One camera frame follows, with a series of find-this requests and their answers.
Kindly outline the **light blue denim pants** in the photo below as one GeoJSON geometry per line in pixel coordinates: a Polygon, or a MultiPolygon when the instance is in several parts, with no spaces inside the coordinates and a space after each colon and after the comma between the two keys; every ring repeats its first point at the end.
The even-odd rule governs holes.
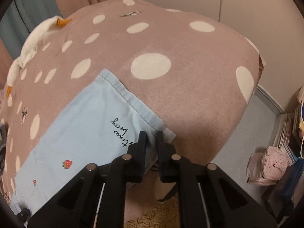
{"type": "Polygon", "coordinates": [[[141,131],[148,137],[145,168],[157,160],[156,133],[175,134],[110,71],[102,70],[58,115],[15,177],[10,207],[36,213],[87,164],[125,154],[141,131]]]}

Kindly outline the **pink quilted bag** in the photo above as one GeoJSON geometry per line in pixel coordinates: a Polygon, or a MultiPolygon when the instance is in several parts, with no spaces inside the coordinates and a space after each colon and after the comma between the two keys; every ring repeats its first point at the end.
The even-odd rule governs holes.
{"type": "Polygon", "coordinates": [[[255,152],[248,161],[247,183],[258,186],[276,185],[288,166],[288,157],[277,147],[270,146],[263,152],[255,152]]]}

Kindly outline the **pink polka dot bed cover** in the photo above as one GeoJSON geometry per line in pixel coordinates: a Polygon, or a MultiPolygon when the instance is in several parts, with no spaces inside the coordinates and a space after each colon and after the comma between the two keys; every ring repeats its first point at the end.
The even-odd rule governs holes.
{"type": "MultiPolygon", "coordinates": [[[[9,207],[15,177],[31,151],[102,70],[165,123],[180,155],[201,165],[231,137],[263,72],[249,39],[199,14],[109,0],[67,19],[72,21],[19,72],[7,99],[7,84],[3,90],[1,123],[8,136],[2,180],[9,207]]],[[[171,190],[152,167],[141,184],[128,184],[125,221],[154,209],[171,190]]]]}

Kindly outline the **stack of books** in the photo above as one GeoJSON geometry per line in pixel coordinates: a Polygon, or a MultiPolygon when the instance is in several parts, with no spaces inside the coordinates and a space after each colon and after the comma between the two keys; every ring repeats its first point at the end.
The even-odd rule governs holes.
{"type": "Polygon", "coordinates": [[[273,129],[271,146],[277,147],[287,156],[287,165],[303,159],[303,105],[277,117],[273,129]]]}

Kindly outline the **white goose plush toy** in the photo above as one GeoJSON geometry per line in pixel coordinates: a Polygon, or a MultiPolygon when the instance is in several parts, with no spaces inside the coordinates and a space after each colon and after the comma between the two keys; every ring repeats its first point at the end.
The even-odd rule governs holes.
{"type": "Polygon", "coordinates": [[[14,59],[7,75],[7,88],[5,98],[11,93],[13,84],[19,72],[26,67],[27,63],[37,54],[38,51],[46,48],[48,38],[66,26],[72,19],[64,19],[54,16],[44,20],[29,34],[22,46],[20,56],[14,59]]]}

